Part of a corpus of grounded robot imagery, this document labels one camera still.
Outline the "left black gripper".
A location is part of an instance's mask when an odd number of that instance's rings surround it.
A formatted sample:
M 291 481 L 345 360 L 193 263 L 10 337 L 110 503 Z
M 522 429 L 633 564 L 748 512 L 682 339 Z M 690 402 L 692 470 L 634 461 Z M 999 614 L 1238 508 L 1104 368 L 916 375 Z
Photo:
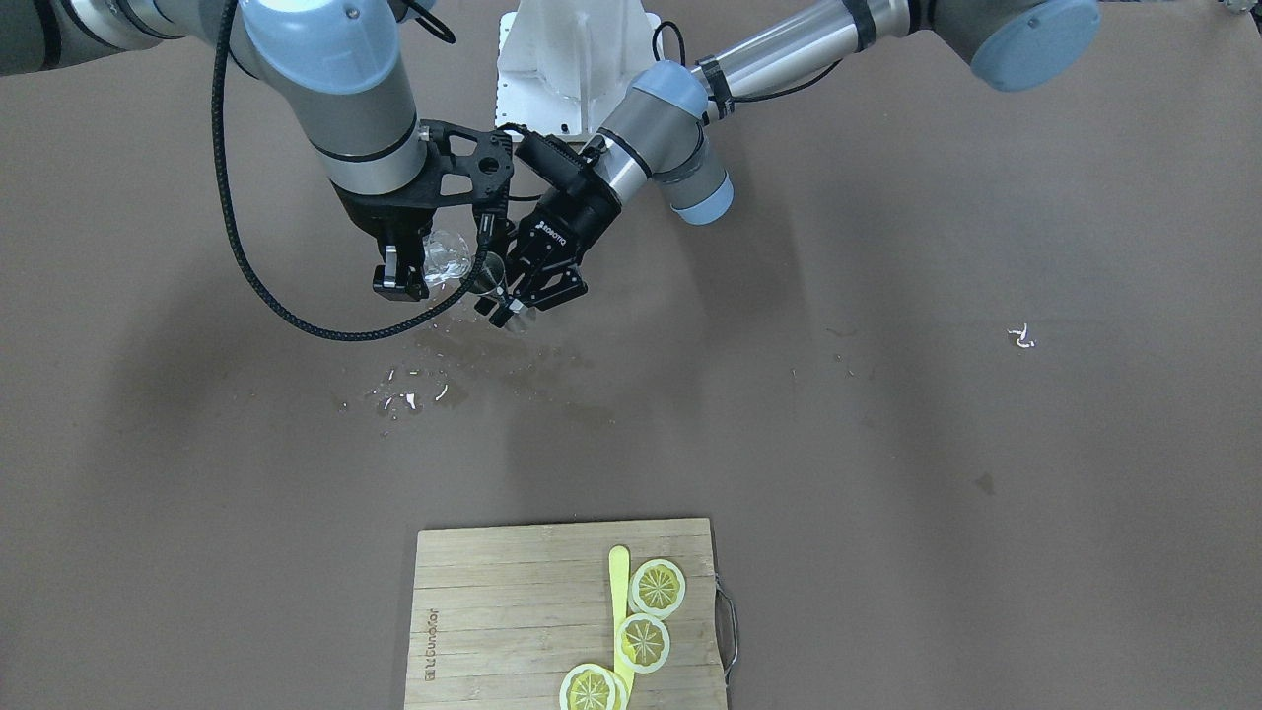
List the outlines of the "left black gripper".
M 616 193 L 603 183 L 545 190 L 516 230 L 497 231 L 476 277 L 476 310 L 491 327 L 504 328 L 525 311 L 546 311 L 586 296 L 581 270 L 559 270 L 581 262 L 621 211 Z M 509 277 L 522 282 L 510 289 Z

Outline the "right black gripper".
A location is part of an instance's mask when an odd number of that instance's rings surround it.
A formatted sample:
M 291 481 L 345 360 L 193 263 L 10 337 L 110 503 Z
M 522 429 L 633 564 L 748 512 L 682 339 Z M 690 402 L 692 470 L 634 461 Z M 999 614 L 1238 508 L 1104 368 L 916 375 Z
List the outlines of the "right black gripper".
M 343 211 L 356 228 L 375 240 L 382 256 L 374 271 L 374 291 L 389 301 L 427 300 L 424 240 L 433 230 L 439 192 L 420 183 L 384 194 L 366 194 L 333 183 Z

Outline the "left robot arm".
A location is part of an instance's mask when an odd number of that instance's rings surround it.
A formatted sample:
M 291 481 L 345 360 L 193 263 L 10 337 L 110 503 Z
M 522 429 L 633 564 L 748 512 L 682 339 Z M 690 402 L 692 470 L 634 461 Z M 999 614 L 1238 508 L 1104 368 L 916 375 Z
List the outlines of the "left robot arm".
M 695 64 L 659 58 L 630 82 L 581 150 L 522 131 L 517 156 L 548 190 L 500 237 L 476 310 L 492 327 L 581 298 L 581 264 L 652 182 L 687 224 L 711 224 L 734 184 L 705 129 L 740 105 L 806 90 L 881 37 L 933 32 L 984 84 L 1032 90 L 1071 66 L 1100 26 L 1095 1 L 819 1 Z

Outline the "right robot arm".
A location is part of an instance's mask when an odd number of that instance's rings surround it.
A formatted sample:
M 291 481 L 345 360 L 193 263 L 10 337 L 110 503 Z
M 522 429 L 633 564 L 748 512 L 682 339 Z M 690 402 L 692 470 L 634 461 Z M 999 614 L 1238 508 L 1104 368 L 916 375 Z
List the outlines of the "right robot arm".
M 5 1 L 3 73 L 59 69 L 177 37 L 216 44 L 223 1 Z M 276 91 L 353 214 L 427 166 L 395 1 L 239 1 L 227 59 Z

